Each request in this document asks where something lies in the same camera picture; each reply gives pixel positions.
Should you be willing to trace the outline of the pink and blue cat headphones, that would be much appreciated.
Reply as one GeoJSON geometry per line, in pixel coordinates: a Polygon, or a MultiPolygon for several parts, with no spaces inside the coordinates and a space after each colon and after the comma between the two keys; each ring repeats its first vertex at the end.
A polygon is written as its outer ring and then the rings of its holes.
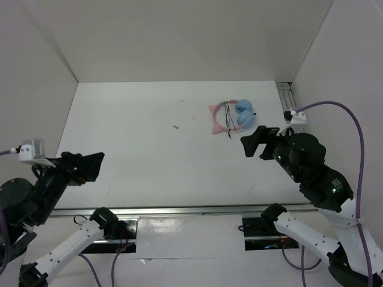
{"type": "Polygon", "coordinates": [[[216,105],[210,105],[209,111],[212,119],[212,134],[238,132],[240,130],[249,129],[256,119],[256,112],[249,100],[227,100],[219,102],[216,105]],[[226,125],[222,126],[218,123],[216,116],[218,111],[223,108],[226,118],[226,125]]]}

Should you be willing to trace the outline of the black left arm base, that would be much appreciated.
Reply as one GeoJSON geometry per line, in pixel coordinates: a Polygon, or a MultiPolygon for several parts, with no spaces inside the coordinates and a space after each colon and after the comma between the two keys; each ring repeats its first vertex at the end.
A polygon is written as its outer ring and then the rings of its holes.
{"type": "Polygon", "coordinates": [[[113,235],[102,236],[86,247],[81,253],[88,254],[132,254],[136,252],[138,219],[129,218],[118,223],[113,235]]]}

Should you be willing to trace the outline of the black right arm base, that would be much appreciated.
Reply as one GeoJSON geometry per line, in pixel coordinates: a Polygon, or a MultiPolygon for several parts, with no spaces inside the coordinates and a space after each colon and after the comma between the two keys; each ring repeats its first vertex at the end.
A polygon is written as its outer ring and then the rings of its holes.
{"type": "Polygon", "coordinates": [[[246,251],[297,249],[299,247],[295,240],[277,232],[273,227],[267,227],[261,217],[243,218],[238,230],[244,235],[246,251]]]}

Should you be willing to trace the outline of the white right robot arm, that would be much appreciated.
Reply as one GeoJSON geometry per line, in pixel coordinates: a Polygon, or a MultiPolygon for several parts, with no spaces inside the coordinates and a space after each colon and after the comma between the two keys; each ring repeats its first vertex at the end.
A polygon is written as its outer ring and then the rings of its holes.
{"type": "Polygon", "coordinates": [[[262,160],[275,160],[299,184],[299,191],[328,220],[336,239],[319,233],[278,203],[261,214],[261,227],[291,237],[316,254],[342,286],[382,286],[382,251],[357,216],[357,198],[346,178],[325,165],[326,148],[309,133],[258,126],[241,137],[247,157],[265,145],[262,160]]]}

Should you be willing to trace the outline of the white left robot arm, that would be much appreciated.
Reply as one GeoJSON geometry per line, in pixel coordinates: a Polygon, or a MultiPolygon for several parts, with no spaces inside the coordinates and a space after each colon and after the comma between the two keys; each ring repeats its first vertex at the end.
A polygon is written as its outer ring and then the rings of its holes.
{"type": "Polygon", "coordinates": [[[37,180],[14,178],[1,185],[1,286],[49,286],[94,241],[118,232],[118,217],[106,207],[76,228],[51,218],[68,187],[97,179],[105,155],[63,152],[46,158],[26,148],[17,153],[37,180]]]}

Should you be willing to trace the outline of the aluminium rail right side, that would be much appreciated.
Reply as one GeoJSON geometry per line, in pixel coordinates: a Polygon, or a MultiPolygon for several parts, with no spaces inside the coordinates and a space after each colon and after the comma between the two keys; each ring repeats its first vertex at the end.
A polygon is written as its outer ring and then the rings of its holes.
{"type": "MultiPolygon", "coordinates": [[[[296,111],[297,105],[291,91],[291,83],[278,82],[276,83],[276,87],[278,90],[279,98],[281,100],[283,115],[285,111],[289,111],[291,109],[296,111]]],[[[298,132],[294,132],[294,133],[300,133],[300,132],[303,132],[303,128],[301,128],[298,132]]]]}

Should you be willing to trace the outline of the aluminium rail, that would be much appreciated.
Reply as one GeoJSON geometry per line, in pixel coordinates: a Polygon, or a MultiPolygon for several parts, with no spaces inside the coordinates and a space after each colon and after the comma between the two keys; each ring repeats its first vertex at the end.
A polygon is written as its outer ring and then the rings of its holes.
{"type": "MultiPolygon", "coordinates": [[[[278,90],[279,98],[281,100],[283,115],[285,111],[289,111],[291,109],[296,111],[297,105],[291,91],[291,83],[278,82],[276,83],[276,87],[278,90]]],[[[303,128],[301,128],[298,132],[294,132],[294,133],[300,133],[300,132],[303,132],[303,128]]]]}
{"type": "MultiPolygon", "coordinates": [[[[183,216],[183,215],[225,215],[261,213],[269,205],[239,205],[239,206],[189,206],[189,207],[135,207],[111,208],[117,216],[183,216]]],[[[311,204],[285,204],[290,212],[315,212],[317,208],[311,204]]],[[[73,217],[75,215],[90,216],[94,209],[56,209],[51,218],[73,217]]]]}

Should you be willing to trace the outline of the aluminium rail front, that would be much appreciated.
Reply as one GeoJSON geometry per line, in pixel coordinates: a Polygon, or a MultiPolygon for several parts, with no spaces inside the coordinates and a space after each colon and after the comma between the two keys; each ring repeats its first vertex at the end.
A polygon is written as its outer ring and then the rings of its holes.
{"type": "MultiPolygon", "coordinates": [[[[117,216],[183,216],[183,215],[225,215],[261,213],[269,205],[239,205],[239,206],[189,206],[189,207],[135,207],[111,208],[117,216]]],[[[311,204],[285,204],[290,212],[315,212],[317,208],[311,204]]],[[[51,218],[73,217],[75,215],[90,216],[94,209],[56,209],[51,218]]]]}

